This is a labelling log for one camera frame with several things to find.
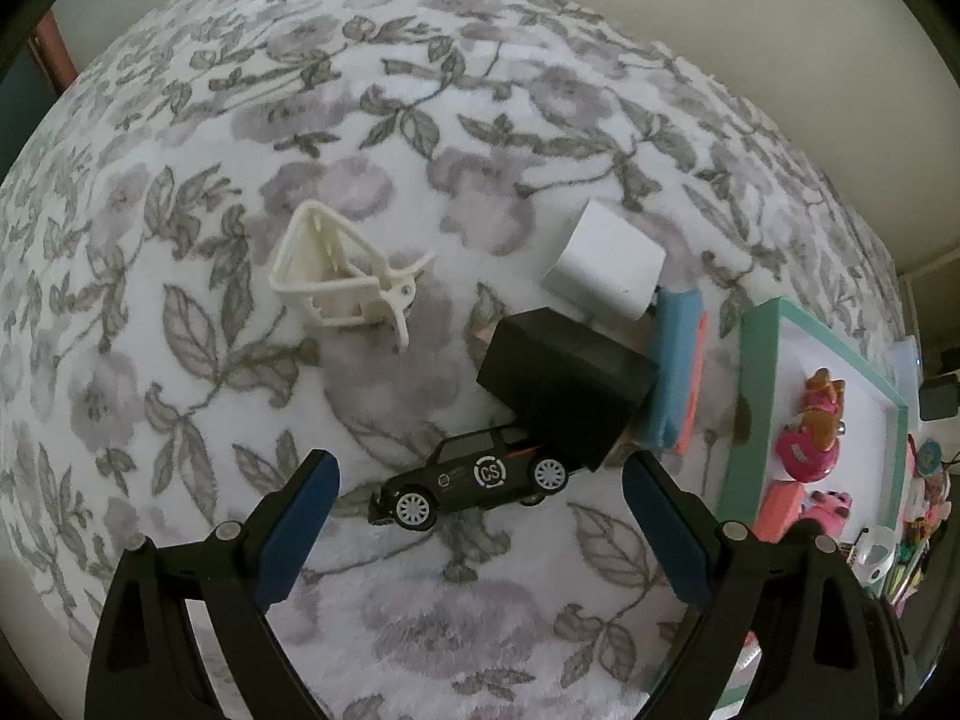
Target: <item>white wheel rim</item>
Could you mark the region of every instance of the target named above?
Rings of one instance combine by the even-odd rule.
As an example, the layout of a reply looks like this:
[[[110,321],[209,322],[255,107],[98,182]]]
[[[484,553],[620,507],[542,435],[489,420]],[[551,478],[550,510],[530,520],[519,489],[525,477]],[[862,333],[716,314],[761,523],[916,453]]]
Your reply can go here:
[[[547,458],[534,466],[534,479],[543,490],[559,490],[566,481],[566,469],[559,460]]]
[[[422,525],[430,517],[430,503],[419,493],[405,493],[397,501],[397,519],[403,525]]]

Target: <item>black toy car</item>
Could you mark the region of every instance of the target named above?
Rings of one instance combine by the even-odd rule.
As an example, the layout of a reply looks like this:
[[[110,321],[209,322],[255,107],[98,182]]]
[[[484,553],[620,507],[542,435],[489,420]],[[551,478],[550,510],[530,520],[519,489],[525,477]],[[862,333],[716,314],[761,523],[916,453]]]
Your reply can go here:
[[[562,490],[576,469],[520,425],[464,433],[440,442],[426,466],[388,479],[371,495],[367,519],[428,531],[437,512],[515,501],[534,506]]]

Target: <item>car's rear wheel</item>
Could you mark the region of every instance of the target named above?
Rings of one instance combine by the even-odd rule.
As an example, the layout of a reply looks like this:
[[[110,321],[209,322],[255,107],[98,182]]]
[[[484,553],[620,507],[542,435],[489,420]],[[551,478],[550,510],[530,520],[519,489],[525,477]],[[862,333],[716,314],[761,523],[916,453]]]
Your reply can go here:
[[[563,463],[555,458],[539,458],[534,460],[530,469],[530,481],[541,493],[551,495],[559,493],[566,487],[568,474]]]
[[[394,502],[394,519],[408,531],[428,531],[437,521],[433,499],[421,488],[403,488]]]

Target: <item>bed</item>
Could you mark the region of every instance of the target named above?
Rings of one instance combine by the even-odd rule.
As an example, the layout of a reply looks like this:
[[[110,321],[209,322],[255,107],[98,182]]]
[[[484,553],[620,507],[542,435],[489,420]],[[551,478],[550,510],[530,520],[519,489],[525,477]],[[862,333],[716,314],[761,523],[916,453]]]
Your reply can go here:
[[[304,199],[398,264],[437,252],[406,352],[270,291]],[[270,621],[331,716],[633,716],[685,610],[622,453],[533,509],[366,522],[378,482],[509,418],[475,383],[498,319],[589,320],[539,285],[588,199],[664,247],[662,285],[703,291],[694,439],[664,464],[710,505],[752,306],[790,298],[891,376],[904,322],[870,227],[749,100],[587,7],[171,0],[118,38],[0,186],[0,517],[73,640],[132,535],[202,538],[323,447],[342,496]]]

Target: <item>metal screw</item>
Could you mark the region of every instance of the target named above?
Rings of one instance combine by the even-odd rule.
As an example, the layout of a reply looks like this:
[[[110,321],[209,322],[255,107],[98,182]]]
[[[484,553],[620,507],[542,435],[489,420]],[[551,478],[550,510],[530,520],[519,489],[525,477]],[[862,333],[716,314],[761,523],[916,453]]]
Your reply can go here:
[[[831,552],[837,551],[837,542],[834,541],[829,536],[817,536],[813,539],[813,543],[816,545],[817,549],[821,552],[826,552],[829,555]]]
[[[747,538],[747,526],[742,522],[725,522],[723,526],[723,535],[730,541],[744,541]]]
[[[143,533],[134,533],[127,539],[127,549],[131,552],[139,552],[147,545],[147,536]]]
[[[234,522],[232,519],[227,522],[221,522],[217,526],[217,530],[213,533],[219,538],[220,541],[233,541],[234,538],[240,535],[240,531],[243,530],[239,522]]]

